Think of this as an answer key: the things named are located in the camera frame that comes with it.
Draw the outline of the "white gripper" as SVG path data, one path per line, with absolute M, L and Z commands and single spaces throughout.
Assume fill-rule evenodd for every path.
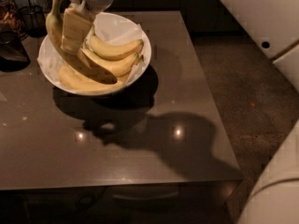
M 64 11 L 62 50 L 76 54 L 93 27 L 94 14 L 106 10 L 114 0 L 69 1 L 72 8 Z

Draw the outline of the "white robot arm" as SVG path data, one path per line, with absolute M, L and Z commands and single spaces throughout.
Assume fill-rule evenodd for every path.
M 107 186 L 102 224 L 234 224 L 256 178 L 298 116 L 292 85 L 246 37 L 197 50 L 180 9 L 210 0 L 135 0 L 153 47 L 130 88 L 107 98 L 59 92 L 93 154 L 73 160 Z

